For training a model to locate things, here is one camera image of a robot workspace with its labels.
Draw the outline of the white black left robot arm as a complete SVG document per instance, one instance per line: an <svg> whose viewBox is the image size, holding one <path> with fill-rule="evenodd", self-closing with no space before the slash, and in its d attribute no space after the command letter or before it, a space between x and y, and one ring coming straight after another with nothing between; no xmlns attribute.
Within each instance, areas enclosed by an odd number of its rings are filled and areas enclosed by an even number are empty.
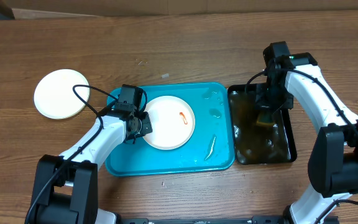
<svg viewBox="0 0 358 224"><path fill-rule="evenodd" d="M35 173L26 223L116 223L99 208L98 171L113 149L152 132L145 90L123 85L120 95L95 111L92 128L59 156L44 155Z"/></svg>

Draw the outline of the yellow green sponge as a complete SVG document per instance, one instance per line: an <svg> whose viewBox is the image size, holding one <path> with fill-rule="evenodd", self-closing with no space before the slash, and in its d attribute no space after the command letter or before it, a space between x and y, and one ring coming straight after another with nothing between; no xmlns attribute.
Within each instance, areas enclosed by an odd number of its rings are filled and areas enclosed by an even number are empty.
<svg viewBox="0 0 358 224"><path fill-rule="evenodd" d="M256 119L256 125L258 126L273 126L275 124L273 114L268 111L261 111Z"/></svg>

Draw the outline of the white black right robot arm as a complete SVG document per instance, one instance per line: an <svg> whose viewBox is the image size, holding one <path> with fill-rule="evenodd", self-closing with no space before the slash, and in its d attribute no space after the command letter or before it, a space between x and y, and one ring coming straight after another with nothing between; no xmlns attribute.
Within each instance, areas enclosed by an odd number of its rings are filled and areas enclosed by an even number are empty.
<svg viewBox="0 0 358 224"><path fill-rule="evenodd" d="M338 223L329 214L340 204L358 205L358 115L335 94L313 56L291 54L286 42L263 51L265 83L255 88L256 123L273 123L273 114L298 100L318 133L308 161L310 184L287 206L278 223Z"/></svg>

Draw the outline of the pink plate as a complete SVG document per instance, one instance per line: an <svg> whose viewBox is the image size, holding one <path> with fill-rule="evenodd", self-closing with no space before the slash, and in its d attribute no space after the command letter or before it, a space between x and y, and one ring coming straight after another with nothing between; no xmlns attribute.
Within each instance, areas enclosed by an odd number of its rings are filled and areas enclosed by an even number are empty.
<svg viewBox="0 0 358 224"><path fill-rule="evenodd" d="M195 114L188 103L175 96L159 96L147 103L152 132L143 139L160 150L184 145L195 130Z"/></svg>

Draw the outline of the white plate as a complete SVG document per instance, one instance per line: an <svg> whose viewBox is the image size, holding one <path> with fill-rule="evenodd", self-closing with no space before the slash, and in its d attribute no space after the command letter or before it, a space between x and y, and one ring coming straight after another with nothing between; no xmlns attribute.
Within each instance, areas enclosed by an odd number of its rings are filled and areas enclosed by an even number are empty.
<svg viewBox="0 0 358 224"><path fill-rule="evenodd" d="M75 95L75 85L89 85L87 79L71 69L49 73L35 88L34 105L42 115L51 119L66 119L79 113L85 104Z"/></svg>

